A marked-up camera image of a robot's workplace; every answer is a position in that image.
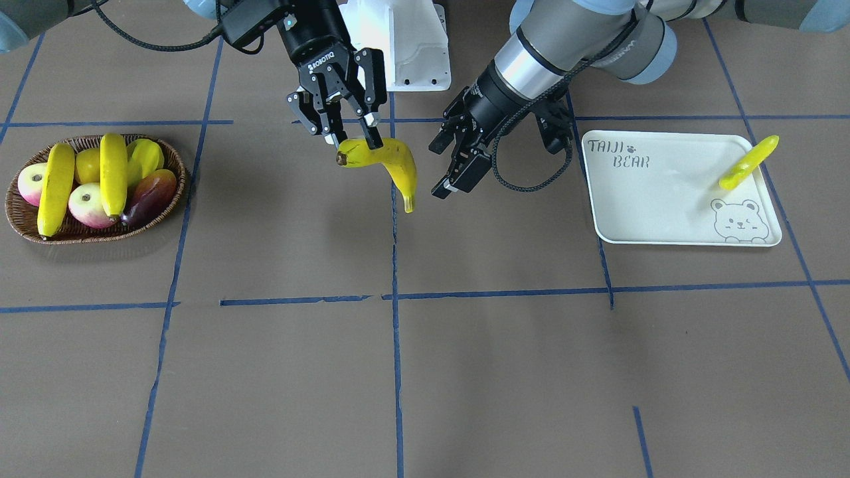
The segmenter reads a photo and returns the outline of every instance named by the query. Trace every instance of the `white stand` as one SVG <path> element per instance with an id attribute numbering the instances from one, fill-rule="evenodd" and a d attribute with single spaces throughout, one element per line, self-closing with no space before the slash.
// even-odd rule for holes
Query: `white stand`
<path id="1" fill-rule="evenodd" d="M 354 48 L 383 51 L 388 91 L 449 89 L 449 38 L 441 5 L 431 0 L 348 0 L 339 9 Z"/>

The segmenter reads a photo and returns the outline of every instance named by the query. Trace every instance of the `white tray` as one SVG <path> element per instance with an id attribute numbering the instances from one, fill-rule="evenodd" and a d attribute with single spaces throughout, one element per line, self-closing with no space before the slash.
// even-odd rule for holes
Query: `white tray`
<path id="1" fill-rule="evenodd" d="M 596 130 L 581 144 L 606 242 L 769 248 L 782 239 L 760 168 L 733 191 L 717 184 L 752 148 L 740 136 Z"/>

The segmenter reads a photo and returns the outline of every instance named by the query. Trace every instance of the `pink apple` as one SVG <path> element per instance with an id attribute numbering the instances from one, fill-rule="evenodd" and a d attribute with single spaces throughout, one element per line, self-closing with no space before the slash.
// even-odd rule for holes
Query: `pink apple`
<path id="1" fill-rule="evenodd" d="M 94 229 L 103 229 L 115 224 L 104 211 L 100 202 L 100 183 L 78 186 L 68 199 L 68 210 L 76 220 Z"/>
<path id="2" fill-rule="evenodd" d="M 18 191 L 25 201 L 38 206 L 42 201 L 44 174 L 48 170 L 46 162 L 37 162 L 24 168 L 18 175 Z"/>

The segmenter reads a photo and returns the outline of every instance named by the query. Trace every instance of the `black cable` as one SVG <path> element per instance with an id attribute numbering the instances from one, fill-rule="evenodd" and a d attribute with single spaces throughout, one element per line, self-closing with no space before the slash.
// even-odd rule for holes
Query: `black cable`
<path id="1" fill-rule="evenodd" d="M 221 25 L 221 0 L 215 0 L 215 18 L 218 21 L 218 24 Z M 224 37 L 224 40 L 225 40 L 225 42 L 227 42 L 227 44 L 229 44 L 231 47 L 233 47 L 233 43 L 231 43 L 227 39 L 227 37 Z M 246 50 L 244 48 L 237 48 L 237 47 L 233 47 L 233 48 L 236 51 L 239 51 L 239 52 L 244 53 L 244 54 L 258 54 L 258 53 L 260 53 L 260 50 L 263 49 L 264 45 L 265 45 L 265 32 L 263 32 L 263 34 L 260 35 L 260 44 L 257 45 L 257 47 L 255 49 Z"/>
<path id="2" fill-rule="evenodd" d="M 149 50 L 164 51 L 164 52 L 178 52 L 178 51 L 193 50 L 195 48 L 200 48 L 202 46 L 205 46 L 205 45 L 212 43 L 213 40 L 220 37 L 221 34 L 222 34 L 221 24 L 218 24 L 218 25 L 215 26 L 215 28 L 210 30 L 210 32 L 208 34 L 206 34 L 206 36 L 204 36 L 204 38 L 202 38 L 201 40 L 199 40 L 197 42 L 187 43 L 185 45 L 174 45 L 174 46 L 171 46 L 171 45 L 155 45 L 153 43 L 143 42 L 143 41 L 139 40 L 138 38 L 133 37 L 132 35 L 130 35 L 126 31 L 122 30 L 121 28 L 119 28 L 116 24 L 112 23 L 112 20 L 110 20 L 109 18 L 106 17 L 106 14 L 104 14 L 103 10 L 100 9 L 100 4 L 99 4 L 98 0 L 91 0 L 91 2 L 92 2 L 91 8 L 95 12 L 97 12 L 100 19 L 103 20 L 104 23 L 106 23 L 115 33 L 117 33 L 118 35 L 123 37 L 128 42 L 130 42 L 134 45 L 140 46 L 142 48 L 147 48 Z"/>
<path id="3" fill-rule="evenodd" d="M 106 3 L 106 2 L 109 2 L 109 0 L 100 0 L 100 2 L 98 2 L 98 5 L 101 5 L 101 6 L 102 6 L 102 5 L 103 5 L 104 3 Z M 82 9 L 82 10 L 80 10 L 79 12 L 76 12 L 75 14 L 73 14 L 73 15 L 71 15 L 71 16 L 72 16 L 72 17 L 76 17 L 76 16 L 79 16 L 79 15 L 82 15 L 82 14 L 87 14 L 88 12 L 90 12 L 90 11 L 92 11 L 92 10 L 94 10 L 94 9 L 92 8 L 92 6 L 91 6 L 91 5 L 89 5 L 89 6 L 87 6 L 85 9 Z"/>
<path id="4" fill-rule="evenodd" d="M 626 38 L 629 35 L 632 34 L 632 31 L 634 31 L 634 29 L 637 25 L 638 25 L 638 19 L 635 16 L 634 11 L 632 11 L 632 19 L 629 21 L 628 25 L 626 25 L 626 28 L 624 28 L 623 31 L 621 31 L 614 38 L 614 40 L 612 40 L 605 48 L 603 48 L 602 51 L 593 55 L 593 57 L 590 58 L 590 59 L 582 60 L 579 63 L 579 65 L 575 66 L 572 70 L 570 70 L 557 83 L 553 84 L 551 87 L 549 87 L 549 89 L 547 89 L 546 91 L 541 93 L 539 96 L 537 96 L 537 98 L 534 98 L 533 100 L 531 100 L 528 103 L 526 103 L 525 105 L 523 105 L 523 107 L 520 108 L 517 112 L 513 113 L 513 116 L 508 118 L 508 120 L 505 122 L 505 124 L 503 124 L 501 126 L 501 128 L 499 129 L 499 132 L 496 133 L 496 137 L 493 139 L 493 152 L 492 152 L 492 156 L 490 157 L 490 165 L 493 168 L 493 175 L 496 176 L 496 179 L 499 181 L 499 183 L 501 183 L 501 185 L 507 187 L 510 190 L 517 191 L 517 192 L 535 192 L 535 191 L 539 191 L 539 190 L 545 188 L 546 186 L 550 185 L 555 179 L 560 177 L 560 175 L 563 174 L 564 171 L 567 170 L 567 168 L 569 167 L 569 165 L 573 161 L 573 145 L 572 144 L 567 145 L 564 148 L 564 152 L 566 153 L 566 159 L 564 159 L 564 165 L 561 166 L 561 168 L 558 171 L 556 171 L 555 174 L 553 174 L 549 179 L 543 181 L 542 183 L 540 183 L 539 185 L 536 185 L 536 186 L 525 187 L 525 186 L 513 185 L 513 184 L 507 182 L 502 177 L 502 175 L 499 174 L 499 167 L 498 167 L 498 164 L 496 163 L 496 152 L 499 149 L 499 141 L 502 139 L 502 136 L 505 134 L 505 132 L 508 131 L 508 129 L 512 128 L 513 125 L 516 124 L 516 122 L 519 120 L 519 118 L 523 117 L 528 112 L 528 110 L 531 109 L 531 106 L 537 104 L 540 100 L 543 100 L 549 94 L 552 94 L 553 92 L 555 92 L 555 91 L 561 89 L 563 86 L 567 85 L 570 81 L 572 81 L 572 79 L 576 75 L 578 75 L 579 73 L 584 71 L 588 66 L 592 65 L 593 63 L 596 63 L 597 61 L 608 56 L 609 54 L 612 54 L 614 52 L 614 50 L 617 49 L 617 47 L 619 47 L 623 43 L 623 41 L 625 41 Z"/>

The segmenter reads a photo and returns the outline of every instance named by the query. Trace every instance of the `banana tip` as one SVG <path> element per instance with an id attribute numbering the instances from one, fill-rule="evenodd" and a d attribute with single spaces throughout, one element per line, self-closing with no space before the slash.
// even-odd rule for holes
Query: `banana tip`
<path id="1" fill-rule="evenodd" d="M 413 208 L 415 207 L 415 203 L 413 201 L 413 196 L 405 196 L 405 212 L 412 213 Z"/>

